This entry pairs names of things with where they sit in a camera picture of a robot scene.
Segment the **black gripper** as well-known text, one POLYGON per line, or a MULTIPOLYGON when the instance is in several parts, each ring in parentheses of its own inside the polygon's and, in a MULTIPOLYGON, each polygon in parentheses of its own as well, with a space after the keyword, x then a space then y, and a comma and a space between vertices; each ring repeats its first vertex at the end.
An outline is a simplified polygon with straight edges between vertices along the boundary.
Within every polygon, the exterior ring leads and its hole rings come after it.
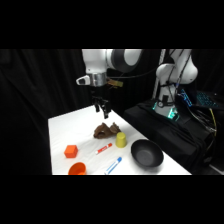
MULTIPOLYGON (((95 105, 96 112, 100 112, 100 107, 104 107, 109 102, 109 92, 106 85, 101 87, 92 87, 92 102, 95 105)), ((104 119, 109 117, 110 108, 103 108, 104 119)))

